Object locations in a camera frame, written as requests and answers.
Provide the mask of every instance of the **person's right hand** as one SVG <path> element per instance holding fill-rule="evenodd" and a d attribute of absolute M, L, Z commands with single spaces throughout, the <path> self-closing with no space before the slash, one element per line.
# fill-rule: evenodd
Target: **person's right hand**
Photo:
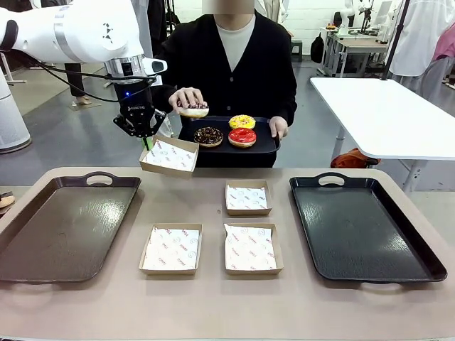
<path fill-rule="evenodd" d="M 193 87 L 183 87 L 180 90 L 175 91 L 174 94 L 169 97 L 169 104 L 176 112 L 178 111 L 179 102 L 184 109 L 198 104 L 207 105 L 207 103 L 204 102 L 200 90 Z"/>

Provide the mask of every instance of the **black tray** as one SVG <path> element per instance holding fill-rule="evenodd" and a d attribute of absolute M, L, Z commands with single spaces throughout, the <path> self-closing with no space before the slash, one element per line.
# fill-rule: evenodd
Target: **black tray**
<path fill-rule="evenodd" d="M 337 177 L 344 185 L 320 184 Z M 438 282 L 447 270 L 381 184 L 325 173 L 290 180 L 316 270 L 335 281 Z"/>
<path fill-rule="evenodd" d="M 277 136 L 275 139 L 272 138 L 269 120 L 262 117 L 255 117 L 256 127 L 253 130 L 257 135 L 257 140 L 254 146 L 245 149 L 234 147 L 228 140 L 228 135 L 232 130 L 229 126 L 229 120 L 231 118 L 232 117 L 207 116 L 203 119 L 192 119 L 187 123 L 185 132 L 182 132 L 180 139 L 194 142 L 194 133 L 196 130 L 205 126 L 211 126 L 221 130 L 224 134 L 223 142 L 215 148 L 201 147 L 199 153 L 271 154 L 279 149 L 279 137 Z"/>
<path fill-rule="evenodd" d="M 93 176 L 111 184 L 87 184 Z M 139 178 L 105 172 L 52 179 L 0 234 L 0 281 L 82 282 L 105 261 Z"/>

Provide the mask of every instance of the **pink garment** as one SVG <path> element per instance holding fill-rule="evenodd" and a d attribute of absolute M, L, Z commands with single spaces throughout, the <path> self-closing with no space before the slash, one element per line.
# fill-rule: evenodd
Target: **pink garment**
<path fill-rule="evenodd" d="M 455 57 L 455 24 L 439 38 L 433 60 L 438 60 L 443 55 Z"/>

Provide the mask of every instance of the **orange bag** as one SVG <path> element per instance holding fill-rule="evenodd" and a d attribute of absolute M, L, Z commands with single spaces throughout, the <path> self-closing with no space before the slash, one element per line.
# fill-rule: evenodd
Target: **orange bag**
<path fill-rule="evenodd" d="M 368 166 L 375 166 L 381 162 L 378 158 L 369 158 L 363 155 L 358 148 L 354 148 L 352 151 L 341 154 L 334 158 L 331 162 L 331 168 L 368 168 Z"/>

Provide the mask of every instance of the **stool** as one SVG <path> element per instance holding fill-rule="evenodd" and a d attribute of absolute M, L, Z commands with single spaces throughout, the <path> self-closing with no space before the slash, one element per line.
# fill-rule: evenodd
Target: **stool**
<path fill-rule="evenodd" d="M 292 40 L 291 41 L 291 47 L 292 47 L 292 55 L 298 55 L 299 56 L 299 62 L 301 63 L 304 60 L 303 54 L 304 54 L 304 43 L 301 40 Z M 299 52 L 295 53 L 294 48 L 298 47 Z"/>

